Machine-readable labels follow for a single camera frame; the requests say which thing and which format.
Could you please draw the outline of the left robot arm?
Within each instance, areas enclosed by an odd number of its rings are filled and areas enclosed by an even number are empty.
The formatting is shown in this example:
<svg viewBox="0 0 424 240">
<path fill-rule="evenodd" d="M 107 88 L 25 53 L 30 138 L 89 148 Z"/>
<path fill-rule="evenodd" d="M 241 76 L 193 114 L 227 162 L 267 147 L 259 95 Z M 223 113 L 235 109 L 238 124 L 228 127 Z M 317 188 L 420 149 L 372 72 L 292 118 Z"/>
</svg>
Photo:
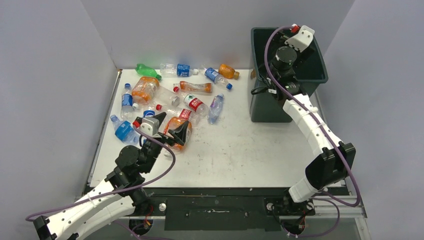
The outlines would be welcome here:
<svg viewBox="0 0 424 240">
<path fill-rule="evenodd" d="M 135 213 L 138 216 L 154 210 L 144 186 L 164 177 L 146 181 L 142 176 L 151 172 L 162 149 L 183 146 L 187 138 L 189 121 L 184 121 L 167 133 L 158 129 L 166 117 L 162 112 L 141 119 L 132 129 L 140 134 L 136 138 L 141 147 L 127 145 L 115 159 L 115 168 L 95 188 L 68 206 L 30 215 L 38 238 L 41 240 L 83 240 L 105 225 Z"/>
</svg>

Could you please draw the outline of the small clear water bottle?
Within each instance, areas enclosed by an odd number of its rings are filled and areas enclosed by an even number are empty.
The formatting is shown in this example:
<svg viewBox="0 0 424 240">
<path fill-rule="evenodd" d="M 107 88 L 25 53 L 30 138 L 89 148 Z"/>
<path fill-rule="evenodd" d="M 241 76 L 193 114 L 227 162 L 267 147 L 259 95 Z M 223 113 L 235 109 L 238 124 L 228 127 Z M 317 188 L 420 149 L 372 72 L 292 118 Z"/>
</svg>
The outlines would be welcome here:
<svg viewBox="0 0 424 240">
<path fill-rule="evenodd" d="M 218 118 L 221 115 L 221 112 L 223 110 L 223 105 L 224 105 L 224 94 L 223 93 L 219 93 L 218 95 L 216 95 L 209 107 L 209 112 L 208 112 L 208 116 L 207 116 L 207 122 L 209 124 L 215 124 L 218 120 Z"/>
</svg>

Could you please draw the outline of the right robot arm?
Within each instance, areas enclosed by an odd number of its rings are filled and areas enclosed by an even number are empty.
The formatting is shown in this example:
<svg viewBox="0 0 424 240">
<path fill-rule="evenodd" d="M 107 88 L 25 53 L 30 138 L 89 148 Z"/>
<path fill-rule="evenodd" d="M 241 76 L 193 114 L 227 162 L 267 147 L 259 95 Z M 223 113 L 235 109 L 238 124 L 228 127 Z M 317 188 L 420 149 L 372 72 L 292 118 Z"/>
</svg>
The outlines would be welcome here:
<svg viewBox="0 0 424 240">
<path fill-rule="evenodd" d="M 328 80 L 312 30 L 255 27 L 252 68 L 225 92 L 216 123 L 202 119 L 176 159 L 172 187 L 282 189 L 296 214 L 345 179 L 356 154 L 337 137 L 310 98 Z"/>
</svg>

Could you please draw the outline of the large Pepsi bottle blue cap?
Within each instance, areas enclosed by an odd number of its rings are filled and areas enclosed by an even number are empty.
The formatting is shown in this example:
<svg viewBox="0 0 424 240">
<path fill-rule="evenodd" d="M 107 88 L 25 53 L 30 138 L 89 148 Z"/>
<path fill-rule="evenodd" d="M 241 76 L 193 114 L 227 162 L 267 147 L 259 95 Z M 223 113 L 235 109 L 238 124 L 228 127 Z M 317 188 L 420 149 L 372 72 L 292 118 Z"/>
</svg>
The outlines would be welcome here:
<svg viewBox="0 0 424 240">
<path fill-rule="evenodd" d="M 156 113 L 155 113 L 155 111 L 154 110 L 144 110 L 143 111 L 143 114 L 142 114 L 142 117 L 143 118 L 145 118 L 145 117 L 153 117 L 153 116 L 155 116 L 156 115 Z"/>
</svg>

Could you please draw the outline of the Nongfu bottle red cap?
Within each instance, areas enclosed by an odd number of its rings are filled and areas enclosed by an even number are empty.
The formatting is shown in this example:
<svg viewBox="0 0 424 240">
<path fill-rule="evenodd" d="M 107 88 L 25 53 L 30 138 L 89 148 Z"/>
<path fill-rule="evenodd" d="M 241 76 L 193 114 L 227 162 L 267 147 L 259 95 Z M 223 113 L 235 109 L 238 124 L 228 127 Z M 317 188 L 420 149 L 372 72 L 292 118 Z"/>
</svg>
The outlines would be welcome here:
<svg viewBox="0 0 424 240">
<path fill-rule="evenodd" d="M 157 111 L 165 112 L 167 115 L 170 115 L 171 117 L 177 117 L 183 120 L 188 120 L 193 125 L 197 125 L 199 121 L 201 120 L 201 116 L 199 114 L 186 108 L 181 108 L 181 107 L 177 107 L 173 105 L 161 105 L 161 104 L 157 104 L 155 108 Z"/>
</svg>

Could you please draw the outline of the crushed orange label bottle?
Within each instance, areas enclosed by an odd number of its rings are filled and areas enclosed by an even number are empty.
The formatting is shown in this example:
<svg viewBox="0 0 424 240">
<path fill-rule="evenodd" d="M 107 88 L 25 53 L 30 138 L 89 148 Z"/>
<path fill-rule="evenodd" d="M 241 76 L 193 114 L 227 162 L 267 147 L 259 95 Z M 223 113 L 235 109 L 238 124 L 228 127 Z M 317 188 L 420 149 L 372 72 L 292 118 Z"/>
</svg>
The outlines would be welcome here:
<svg viewBox="0 0 424 240">
<path fill-rule="evenodd" d="M 183 135 L 183 138 L 181 139 L 184 142 L 184 145 L 175 143 L 173 146 L 169 146 L 169 147 L 176 153 L 183 152 L 185 148 L 188 146 L 188 143 L 192 135 L 192 123 L 189 120 L 186 120 L 183 118 L 172 117 L 167 122 L 162 133 L 164 135 L 172 137 L 172 135 L 169 133 L 170 130 L 176 132 L 178 136 Z"/>
</svg>

